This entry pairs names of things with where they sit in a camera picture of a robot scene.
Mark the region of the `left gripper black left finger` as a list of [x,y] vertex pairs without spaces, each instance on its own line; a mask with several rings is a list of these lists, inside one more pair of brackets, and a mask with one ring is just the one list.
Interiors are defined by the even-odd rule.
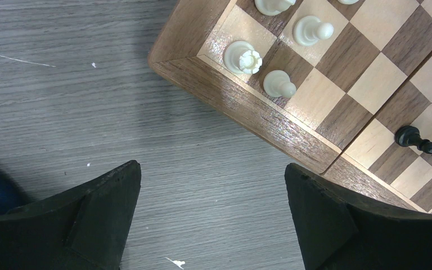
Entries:
[[0,269],[119,269],[140,189],[131,160],[0,215]]

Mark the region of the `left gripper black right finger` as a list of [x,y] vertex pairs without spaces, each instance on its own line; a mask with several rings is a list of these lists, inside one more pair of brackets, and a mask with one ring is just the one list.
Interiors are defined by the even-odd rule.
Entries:
[[284,177],[306,269],[432,269],[432,214],[375,200],[295,163]]

